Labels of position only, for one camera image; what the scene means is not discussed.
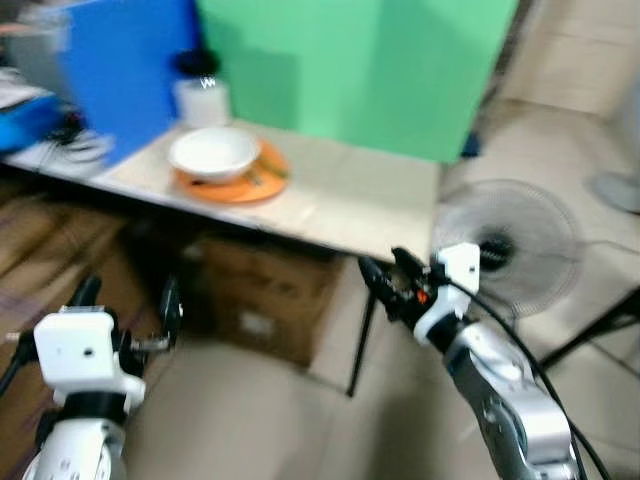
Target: blue board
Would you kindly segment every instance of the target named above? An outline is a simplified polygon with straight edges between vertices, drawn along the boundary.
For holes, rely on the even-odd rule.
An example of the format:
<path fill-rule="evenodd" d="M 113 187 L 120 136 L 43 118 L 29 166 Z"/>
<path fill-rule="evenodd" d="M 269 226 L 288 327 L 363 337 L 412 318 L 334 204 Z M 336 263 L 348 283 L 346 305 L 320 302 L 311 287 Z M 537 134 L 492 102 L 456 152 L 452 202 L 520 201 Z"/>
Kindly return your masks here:
<path fill-rule="evenodd" d="M 179 74 L 171 57 L 193 48 L 191 0 L 95 0 L 65 7 L 69 48 L 60 54 L 74 101 L 91 128 L 115 137 L 117 163 L 176 118 Z"/>

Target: white bowl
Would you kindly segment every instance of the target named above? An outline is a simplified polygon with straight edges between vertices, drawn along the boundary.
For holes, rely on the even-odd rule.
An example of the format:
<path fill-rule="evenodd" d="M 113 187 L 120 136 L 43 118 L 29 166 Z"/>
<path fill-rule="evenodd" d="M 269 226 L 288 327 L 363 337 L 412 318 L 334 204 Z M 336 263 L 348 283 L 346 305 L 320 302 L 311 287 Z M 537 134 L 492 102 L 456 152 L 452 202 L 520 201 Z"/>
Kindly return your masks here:
<path fill-rule="evenodd" d="M 229 183 L 260 155 L 258 140 L 231 127 L 208 127 L 187 133 L 169 150 L 169 162 L 195 179 Z"/>

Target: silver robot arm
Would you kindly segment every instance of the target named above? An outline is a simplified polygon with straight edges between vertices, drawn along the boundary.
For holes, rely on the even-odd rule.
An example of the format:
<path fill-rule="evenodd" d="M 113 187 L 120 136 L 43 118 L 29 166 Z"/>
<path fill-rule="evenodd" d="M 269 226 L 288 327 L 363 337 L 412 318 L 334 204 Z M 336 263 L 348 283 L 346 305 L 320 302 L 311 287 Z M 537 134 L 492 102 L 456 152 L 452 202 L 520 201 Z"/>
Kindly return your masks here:
<path fill-rule="evenodd" d="M 442 282 L 451 279 L 478 291 L 480 252 L 459 244 L 441 250 L 431 268 L 402 249 L 394 249 L 403 288 L 361 259 L 372 292 L 390 319 L 401 320 L 423 346 L 433 344 L 471 406 L 495 469 L 504 480 L 575 480 L 578 468 L 569 422 L 535 383 L 525 355 L 491 328 L 472 323 L 465 314 L 469 297 Z"/>

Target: white container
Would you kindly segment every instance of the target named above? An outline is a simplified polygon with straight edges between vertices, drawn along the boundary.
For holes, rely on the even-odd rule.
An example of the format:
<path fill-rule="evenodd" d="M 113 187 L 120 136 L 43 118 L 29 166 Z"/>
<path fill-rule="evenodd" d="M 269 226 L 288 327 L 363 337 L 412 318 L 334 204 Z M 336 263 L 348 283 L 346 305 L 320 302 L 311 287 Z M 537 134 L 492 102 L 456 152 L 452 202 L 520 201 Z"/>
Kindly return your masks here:
<path fill-rule="evenodd" d="M 178 80 L 174 96 L 181 121 L 191 128 L 223 127 L 231 122 L 229 89 L 215 77 Z"/>
<path fill-rule="evenodd" d="M 195 179 L 229 183 L 260 154 L 258 140 L 239 128 L 210 127 L 187 133 L 169 150 L 169 162 Z"/>

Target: orange plate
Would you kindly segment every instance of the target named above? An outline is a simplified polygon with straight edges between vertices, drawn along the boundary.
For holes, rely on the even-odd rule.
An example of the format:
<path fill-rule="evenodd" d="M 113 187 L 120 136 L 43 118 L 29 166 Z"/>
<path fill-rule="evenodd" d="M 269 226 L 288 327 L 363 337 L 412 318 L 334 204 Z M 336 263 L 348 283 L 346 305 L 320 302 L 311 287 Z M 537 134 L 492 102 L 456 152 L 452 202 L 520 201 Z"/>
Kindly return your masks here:
<path fill-rule="evenodd" d="M 174 169 L 176 183 L 194 197 L 210 202 L 257 202 L 273 197 L 289 183 L 289 164 L 269 142 L 261 140 L 260 146 L 260 156 L 249 171 L 231 183 L 200 183 L 189 174 Z"/>

